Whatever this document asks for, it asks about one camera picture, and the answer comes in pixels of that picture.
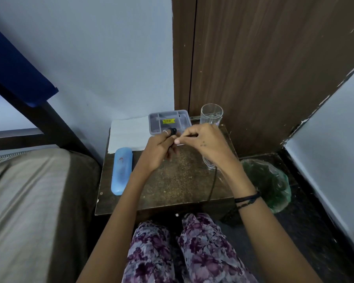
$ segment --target trash bag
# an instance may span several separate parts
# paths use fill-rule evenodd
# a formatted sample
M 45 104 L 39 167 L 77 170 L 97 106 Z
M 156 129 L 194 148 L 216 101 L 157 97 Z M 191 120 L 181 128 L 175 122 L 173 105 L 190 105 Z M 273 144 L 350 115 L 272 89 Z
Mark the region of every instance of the trash bag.
M 280 212 L 290 203 L 291 188 L 285 173 L 261 160 L 244 159 L 241 163 L 246 175 L 261 192 L 262 199 L 272 213 Z

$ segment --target black baseboard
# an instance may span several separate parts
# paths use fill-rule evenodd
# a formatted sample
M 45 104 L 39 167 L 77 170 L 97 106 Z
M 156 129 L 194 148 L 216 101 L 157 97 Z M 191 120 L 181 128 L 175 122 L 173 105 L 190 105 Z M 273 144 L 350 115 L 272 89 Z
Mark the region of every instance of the black baseboard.
M 317 213 L 325 222 L 326 226 L 331 231 L 335 241 L 340 245 L 349 260 L 354 264 L 354 244 L 352 243 L 352 241 L 347 237 L 347 235 L 343 233 L 340 227 L 337 226 L 337 224 L 331 220 L 325 208 L 321 204 L 320 200 L 316 197 L 315 190 L 312 188 L 310 183 L 308 183 L 308 181 L 302 176 L 302 174 L 300 174 L 287 150 L 283 148 L 278 152 L 278 155 L 282 159 L 284 164 L 287 166 L 288 170 L 291 172 L 292 176 L 295 178 L 300 188 L 307 195 L 308 199 L 313 204 Z

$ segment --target person's left hand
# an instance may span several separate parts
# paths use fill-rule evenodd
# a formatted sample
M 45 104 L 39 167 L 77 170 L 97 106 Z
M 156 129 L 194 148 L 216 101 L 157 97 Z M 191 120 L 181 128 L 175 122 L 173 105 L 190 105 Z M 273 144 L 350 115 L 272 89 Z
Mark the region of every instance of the person's left hand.
M 177 136 L 172 135 L 169 137 L 168 135 L 171 133 L 168 130 L 168 132 L 151 136 L 136 166 L 139 166 L 143 171 L 152 173 L 161 165 L 164 159 L 170 160 L 173 153 L 177 155 L 177 145 L 174 143 Z

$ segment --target purple floral pants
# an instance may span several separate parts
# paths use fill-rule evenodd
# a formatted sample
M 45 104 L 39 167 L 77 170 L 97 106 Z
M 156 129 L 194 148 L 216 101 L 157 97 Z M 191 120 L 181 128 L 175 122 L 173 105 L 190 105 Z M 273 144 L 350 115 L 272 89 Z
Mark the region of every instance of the purple floral pants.
M 257 282 L 207 214 L 187 214 L 178 246 L 151 221 L 132 238 L 122 282 Z

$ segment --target worn tabletop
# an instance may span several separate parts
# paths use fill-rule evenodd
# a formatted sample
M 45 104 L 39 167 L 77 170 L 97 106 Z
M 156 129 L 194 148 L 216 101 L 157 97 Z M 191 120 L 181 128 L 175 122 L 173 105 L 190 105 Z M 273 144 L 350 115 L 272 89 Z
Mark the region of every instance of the worn tabletop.
M 236 154 L 225 125 L 221 124 L 219 128 Z M 140 196 L 138 213 L 142 210 L 207 202 L 211 190 L 210 202 L 233 197 L 222 174 L 217 171 L 215 175 L 215 171 L 209 170 L 197 150 L 187 145 L 179 146 L 179 150 L 179 157 L 163 161 L 146 182 Z M 108 154 L 107 151 L 106 147 L 95 215 L 111 214 L 120 199 L 120 196 L 111 192 L 114 154 Z M 133 168 L 141 154 L 142 151 L 133 152 Z

